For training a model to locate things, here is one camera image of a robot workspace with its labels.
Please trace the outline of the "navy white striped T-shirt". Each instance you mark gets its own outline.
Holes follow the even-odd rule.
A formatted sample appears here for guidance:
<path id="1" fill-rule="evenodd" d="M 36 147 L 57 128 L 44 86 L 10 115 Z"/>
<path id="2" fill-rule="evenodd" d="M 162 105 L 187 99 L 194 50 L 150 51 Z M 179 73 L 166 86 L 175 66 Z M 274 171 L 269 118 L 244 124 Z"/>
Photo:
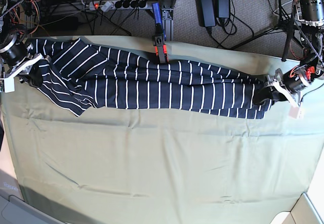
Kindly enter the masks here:
<path id="1" fill-rule="evenodd" d="M 39 91 L 75 116 L 88 108 L 179 109 L 218 116 L 261 119 L 273 101 L 254 100 L 261 81 L 230 69 L 179 60 L 156 64 L 131 52 L 81 39 L 32 39 L 39 64 Z"/>

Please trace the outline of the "black tripod stand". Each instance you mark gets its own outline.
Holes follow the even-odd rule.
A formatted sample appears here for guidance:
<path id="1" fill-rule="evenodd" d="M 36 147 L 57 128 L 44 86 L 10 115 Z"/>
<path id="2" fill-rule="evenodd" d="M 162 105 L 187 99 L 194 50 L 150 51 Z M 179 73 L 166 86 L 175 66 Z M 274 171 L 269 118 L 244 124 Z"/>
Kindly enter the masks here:
<path id="1" fill-rule="evenodd" d="M 273 32 L 284 32 L 286 34 L 286 42 L 283 49 L 282 59 L 285 60 L 288 53 L 292 53 L 291 42 L 294 41 L 302 48 L 303 56 L 297 60 L 306 61 L 317 60 L 318 63 L 323 62 L 323 0 L 290 0 L 288 4 L 291 6 L 291 12 L 288 13 L 284 9 L 281 0 L 278 2 L 278 11 L 272 11 L 277 15 L 277 24 L 259 34 L 252 35 L 233 47 L 236 50 L 247 45 L 263 36 Z"/>

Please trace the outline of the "black power adapter left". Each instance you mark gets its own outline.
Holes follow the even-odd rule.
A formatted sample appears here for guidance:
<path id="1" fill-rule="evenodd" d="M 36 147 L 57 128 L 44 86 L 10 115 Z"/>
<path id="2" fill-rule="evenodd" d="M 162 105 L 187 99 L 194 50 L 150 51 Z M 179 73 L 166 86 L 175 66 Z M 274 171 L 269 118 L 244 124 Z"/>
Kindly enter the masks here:
<path id="1" fill-rule="evenodd" d="M 201 27 L 216 26 L 213 0 L 197 0 L 197 13 Z"/>

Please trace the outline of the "white power strip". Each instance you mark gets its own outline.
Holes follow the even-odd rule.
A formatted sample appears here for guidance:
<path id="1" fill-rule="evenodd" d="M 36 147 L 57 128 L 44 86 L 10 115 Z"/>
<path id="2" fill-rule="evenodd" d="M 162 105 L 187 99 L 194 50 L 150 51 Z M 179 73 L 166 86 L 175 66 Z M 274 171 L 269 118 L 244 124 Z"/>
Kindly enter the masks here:
<path id="1" fill-rule="evenodd" d="M 152 1 L 150 0 L 103 0 L 94 1 L 88 4 L 90 11 L 101 10 L 108 12 L 110 10 L 151 10 Z"/>

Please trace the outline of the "white box corner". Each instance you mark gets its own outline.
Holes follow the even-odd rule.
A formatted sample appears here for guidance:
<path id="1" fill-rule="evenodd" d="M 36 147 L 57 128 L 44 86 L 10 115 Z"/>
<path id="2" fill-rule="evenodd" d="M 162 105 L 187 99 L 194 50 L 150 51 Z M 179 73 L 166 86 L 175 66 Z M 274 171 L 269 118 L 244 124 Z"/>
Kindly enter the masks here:
<path id="1" fill-rule="evenodd" d="M 309 196 L 303 193 L 291 211 L 277 214 L 270 224 L 323 224 Z"/>

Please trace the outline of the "grey plastic bin corner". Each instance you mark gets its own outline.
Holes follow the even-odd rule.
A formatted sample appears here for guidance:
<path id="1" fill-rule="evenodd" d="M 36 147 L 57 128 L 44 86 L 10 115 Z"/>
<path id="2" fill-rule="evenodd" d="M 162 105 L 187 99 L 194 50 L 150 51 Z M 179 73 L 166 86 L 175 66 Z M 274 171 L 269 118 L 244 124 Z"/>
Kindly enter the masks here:
<path id="1" fill-rule="evenodd" d="M 9 201 L 1 196 L 1 223 L 62 223 L 24 203 L 15 196 Z"/>

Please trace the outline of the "aluminium frame post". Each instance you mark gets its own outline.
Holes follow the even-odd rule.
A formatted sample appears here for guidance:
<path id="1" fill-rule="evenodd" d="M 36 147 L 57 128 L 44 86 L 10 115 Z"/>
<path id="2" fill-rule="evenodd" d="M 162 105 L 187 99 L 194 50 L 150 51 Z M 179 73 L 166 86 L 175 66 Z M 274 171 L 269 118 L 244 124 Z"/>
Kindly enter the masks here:
<path id="1" fill-rule="evenodd" d="M 174 8 L 176 0 L 158 0 L 166 41 L 174 39 Z"/>

